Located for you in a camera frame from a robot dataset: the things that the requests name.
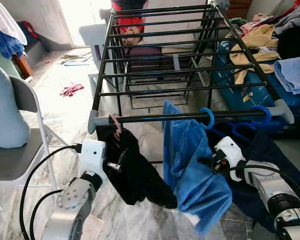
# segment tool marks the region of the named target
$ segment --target dark blue cloth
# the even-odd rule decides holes
[[[251,142],[247,142],[234,135],[232,133],[232,127],[227,123],[215,124],[213,129],[231,137],[241,148],[242,155],[247,161],[254,160],[273,163],[300,186],[300,171],[289,161],[274,141],[267,136],[261,128],[258,128],[257,131],[253,131],[246,126],[239,126],[236,129],[237,132],[250,139]],[[218,135],[213,130],[206,130],[206,135],[211,148],[223,138],[223,136]],[[245,215],[275,233],[274,219],[270,216],[261,201],[257,189],[243,181],[237,182],[228,178],[226,180],[232,191],[232,201],[238,208]]]
[[[165,100],[164,114],[181,113]],[[177,198],[178,208],[200,218],[195,229],[208,233],[232,204],[231,190],[225,178],[198,162],[211,157],[202,123],[196,120],[163,122],[163,175]]]
[[[0,52],[6,59],[11,59],[14,54],[21,57],[24,54],[24,50],[25,47],[18,39],[0,31]]]

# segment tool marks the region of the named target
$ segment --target light blue cushion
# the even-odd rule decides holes
[[[27,142],[29,135],[29,126],[16,104],[13,85],[0,68],[0,147],[21,147]]]

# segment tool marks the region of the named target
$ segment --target drying rack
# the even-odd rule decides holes
[[[144,22],[133,24],[118,24],[118,19],[135,18],[135,17],[153,17],[163,15],[187,15],[193,13],[202,13],[202,18],[172,20],[172,21],[157,21]],[[99,75],[96,83],[96,90],[93,99],[93,106],[90,112],[88,131],[93,133],[96,126],[113,124],[113,120],[108,116],[99,116],[100,100],[104,96],[116,96],[118,106],[117,120],[119,123],[135,123],[135,122],[153,122],[153,121],[168,121],[168,120],[183,120],[196,119],[199,122],[208,121],[210,119],[206,112],[178,113],[178,114],[148,114],[148,115],[132,115],[123,116],[121,106],[121,96],[128,95],[132,98],[156,98],[165,97],[168,94],[185,97],[185,104],[188,103],[190,91],[208,91],[208,108],[211,108],[212,91],[214,89],[223,88],[246,88],[263,86],[275,102],[276,107],[269,107],[272,116],[283,116],[288,123],[293,123],[293,114],[283,99],[280,98],[272,83],[268,81],[263,70],[255,60],[249,49],[246,47],[234,27],[231,25],[219,5],[193,5],[193,6],[177,6],[153,9],[137,9],[137,10],[122,10],[116,11],[112,9],[107,20],[107,31],[104,42],[103,54],[99,67]],[[122,27],[138,27],[149,25],[165,25],[176,23],[200,22],[201,28],[186,29],[186,30],[169,30],[158,32],[144,32],[132,34],[120,34]],[[220,38],[219,31],[228,30],[231,33],[229,38]],[[123,38],[143,38],[154,36],[180,35],[180,34],[198,34],[197,40],[192,41],[174,41],[151,43],[143,45],[123,45]],[[234,41],[238,44],[241,50],[218,52],[218,43],[222,41]],[[204,50],[208,43],[213,43],[213,52],[205,53]],[[187,52],[170,52],[143,55],[137,57],[127,56],[127,50],[141,47],[163,47],[182,44],[194,44],[194,48]],[[215,66],[215,56],[219,54],[234,54],[244,53],[249,64],[232,65],[232,66]],[[201,57],[212,56],[212,65],[209,67],[198,67]],[[131,67],[131,62],[139,63],[138,67]],[[106,65],[113,66],[113,73],[105,73]],[[259,78],[260,83],[246,84],[214,84],[215,71],[233,69],[234,73],[225,78],[233,77],[235,74],[245,70],[254,69]],[[204,85],[201,72],[207,71],[210,76],[208,86]],[[195,74],[198,75],[202,86],[192,87]],[[122,89],[119,88],[119,78],[123,80]],[[102,92],[104,81],[111,82],[113,80],[114,92]],[[155,89],[155,90],[131,90],[131,86],[144,85],[160,85],[169,83],[185,82],[186,87],[174,89]],[[249,116],[264,116],[266,113],[260,109],[247,109],[244,111],[215,111],[214,118],[236,118]]]

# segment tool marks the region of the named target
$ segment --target blue cloth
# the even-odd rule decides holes
[[[29,135],[30,129],[17,107],[10,78],[0,68],[0,147],[21,147],[27,142]]]
[[[0,52],[6,59],[11,59],[13,54],[21,57],[24,54],[24,50],[25,47],[18,39],[0,31]]]
[[[274,73],[287,92],[300,94],[300,57],[276,61]]]
[[[164,114],[181,113],[171,102],[163,103]],[[182,212],[200,218],[195,229],[208,233],[232,204],[225,178],[198,162],[211,157],[203,124],[196,120],[163,122],[163,175]]]

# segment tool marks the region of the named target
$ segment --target blue towel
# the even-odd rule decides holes
[[[164,114],[181,113],[168,100]],[[200,218],[195,229],[201,236],[208,233],[232,204],[232,194],[225,178],[198,162],[211,157],[203,124],[196,120],[163,122],[163,175],[177,198],[182,212]]]
[[[300,94],[300,57],[276,61],[274,73],[287,92]]]
[[[13,54],[21,57],[24,54],[24,50],[25,47],[18,39],[0,31],[0,52],[6,59],[11,59]]]

